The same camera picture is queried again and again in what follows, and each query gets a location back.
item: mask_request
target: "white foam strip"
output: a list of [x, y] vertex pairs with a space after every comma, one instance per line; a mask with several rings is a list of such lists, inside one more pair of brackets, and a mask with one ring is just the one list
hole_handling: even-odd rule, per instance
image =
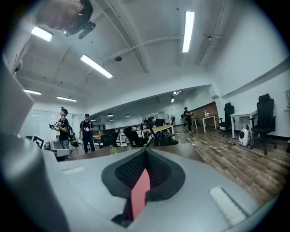
[[209, 191], [228, 222], [235, 226], [246, 219], [246, 215], [223, 189], [216, 187]]
[[70, 175], [70, 174], [82, 172], [84, 170], [85, 170], [84, 167], [77, 167], [77, 168], [73, 168], [73, 169], [66, 169], [66, 170], [63, 170], [63, 174]]

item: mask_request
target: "dark wooden tabletop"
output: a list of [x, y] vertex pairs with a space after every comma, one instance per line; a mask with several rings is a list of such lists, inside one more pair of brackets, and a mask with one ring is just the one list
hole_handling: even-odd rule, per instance
[[[175, 155], [180, 155], [182, 157], [204, 163], [204, 160], [200, 157], [198, 152], [194, 149], [194, 147], [192, 147], [190, 143], [163, 146], [163, 147], [148, 147], [148, 148], [167, 151]], [[116, 147], [116, 151], [117, 153], [127, 151], [127, 147]], [[78, 156], [76, 158], [73, 158], [73, 160], [84, 160], [84, 159], [102, 157], [102, 156], [107, 156], [107, 155], [110, 155], [110, 147], [104, 147], [96, 151], [90, 152], [88, 154]]]

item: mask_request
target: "green plant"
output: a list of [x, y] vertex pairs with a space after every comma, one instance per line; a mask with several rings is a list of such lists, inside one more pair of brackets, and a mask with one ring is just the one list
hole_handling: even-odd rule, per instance
[[116, 147], [110, 147], [110, 154], [111, 154], [111, 155], [117, 154], [117, 149], [116, 149]]
[[133, 150], [133, 147], [130, 146], [130, 145], [128, 145], [128, 146], [127, 146], [127, 150]]

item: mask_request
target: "fluorescent light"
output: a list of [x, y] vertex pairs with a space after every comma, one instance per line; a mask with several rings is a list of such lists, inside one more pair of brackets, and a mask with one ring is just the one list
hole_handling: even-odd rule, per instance
[[99, 64], [97, 64], [96, 62], [94, 62], [91, 58], [89, 58], [86, 55], [83, 55], [81, 60], [85, 63], [87, 63], [89, 66], [91, 66], [92, 68], [94, 68], [95, 70], [97, 70], [98, 72], [100, 72], [101, 74], [103, 74], [104, 76], [106, 76], [107, 78], [111, 78], [113, 75], [110, 74], [107, 70], [105, 70], [104, 68], [102, 68]]
[[49, 33], [39, 27], [34, 27], [31, 31], [31, 34], [34, 34], [42, 39], [45, 39], [46, 41], [50, 41], [53, 36], [52, 33]]
[[28, 93], [33, 93], [33, 94], [41, 95], [41, 92], [36, 92], [36, 91], [28, 90], [28, 89], [24, 89], [24, 91], [25, 92], [28, 92]]
[[59, 97], [59, 96], [57, 96], [57, 99], [62, 99], [62, 100], [67, 100], [67, 101], [72, 101], [72, 102], [77, 102], [77, 100], [73, 100], [73, 99], [65, 98], [65, 97]]
[[183, 39], [183, 48], [182, 52], [186, 53], [189, 51], [190, 40], [193, 30], [194, 22], [194, 12], [186, 11], [185, 13], [185, 30], [184, 30], [184, 39]]

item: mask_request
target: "white desk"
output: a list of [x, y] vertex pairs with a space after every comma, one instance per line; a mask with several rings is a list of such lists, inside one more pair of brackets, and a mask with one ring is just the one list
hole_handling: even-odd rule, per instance
[[206, 132], [205, 127], [207, 125], [206, 125], [206, 123], [205, 123], [204, 120], [205, 119], [208, 119], [208, 118], [213, 118], [214, 128], [217, 128], [216, 117], [213, 115], [213, 116], [208, 116], [208, 117], [204, 117], [204, 118], [193, 118], [194, 119], [194, 122], [195, 122], [195, 128], [196, 128], [196, 130], [198, 129], [198, 127], [196, 126], [196, 120], [202, 120], [203, 121], [203, 131]]
[[[258, 113], [258, 110], [254, 110], [254, 111], [249, 111], [249, 112], [238, 112], [238, 113], [234, 113], [231, 114], [231, 122], [232, 122], [232, 138], [235, 138], [235, 126], [234, 126], [234, 117], [250, 117], [253, 118], [253, 116]], [[252, 120], [250, 120], [250, 133], [251, 133], [251, 138], [252, 137], [252, 130], [251, 128], [253, 127], [253, 123]]]
[[[168, 130], [169, 128], [171, 128], [172, 130], [172, 134], [174, 134], [174, 130], [173, 130], [173, 125], [168, 125], [168, 126], [157, 126], [157, 127], [153, 127], [152, 130], [154, 132], [158, 132], [158, 131], [163, 131], [163, 130]], [[145, 132], [149, 132], [150, 133], [150, 129], [146, 129], [146, 130], [142, 130], [142, 138], [144, 138], [144, 133]]]

